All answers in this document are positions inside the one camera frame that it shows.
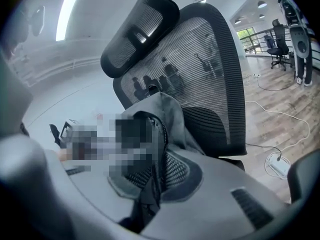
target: power strip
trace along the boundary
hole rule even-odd
[[[274,169],[282,177],[287,177],[288,171],[290,169],[290,164],[286,163],[283,159],[277,160],[278,154],[273,154],[268,161],[268,165]]]

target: railing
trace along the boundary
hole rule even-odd
[[[276,35],[273,28],[266,29],[246,37],[240,38],[243,45],[245,55],[249,56],[260,56],[260,57],[271,57],[267,50],[269,49],[265,41],[264,36],[268,35],[276,40]],[[289,51],[293,51],[293,45],[291,42],[291,36],[289,33],[288,26],[285,26],[285,42],[289,47]],[[312,60],[313,66],[317,69],[320,69],[320,47],[316,42],[311,42],[312,49]]]

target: floor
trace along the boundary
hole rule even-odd
[[[242,75],[260,74],[259,84],[265,89],[289,88],[281,91],[267,91],[258,87],[257,78],[243,80],[245,100],[256,101],[269,111],[284,112],[306,120],[310,125],[310,136],[298,145],[283,152],[293,164],[309,152],[320,148],[320,75],[314,70],[313,85],[305,87],[294,81],[294,71],[275,66],[270,69],[270,58],[253,58],[240,61]],[[295,144],[308,135],[308,126],[291,117],[265,112],[255,103],[246,103],[246,142],[260,146],[275,146],[279,149]],[[248,155],[239,156],[246,172],[274,191],[283,201],[290,202],[287,180],[271,177],[265,172],[265,160],[274,149],[247,146]]]

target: ceiling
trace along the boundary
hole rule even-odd
[[[266,2],[267,6],[258,8],[259,1]],[[263,14],[267,16],[269,13],[273,13],[276,10],[280,10],[277,0],[247,0],[237,11],[237,13],[230,19],[230,22],[238,29],[242,26],[269,20],[267,17],[260,19],[259,15]],[[235,24],[236,19],[240,19],[241,23]]]
[[[38,37],[29,34],[12,58],[13,69],[29,86],[48,76],[77,68],[100,66],[100,56],[137,0],[76,0],[65,40],[56,42],[56,31],[64,0],[25,0],[29,14],[45,6],[44,28]],[[179,8],[200,0],[173,0]],[[225,17],[245,0],[206,0]]]

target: ceiling light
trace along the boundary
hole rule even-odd
[[[63,1],[60,15],[59,15],[59,20],[58,20],[58,26],[56,28],[56,36],[55,36],[56,41],[64,40],[66,37],[68,21],[71,15],[72,8],[75,5],[75,2],[76,0]]]
[[[267,6],[267,3],[265,1],[259,1],[258,2],[258,8],[262,8],[262,7],[265,7]]]

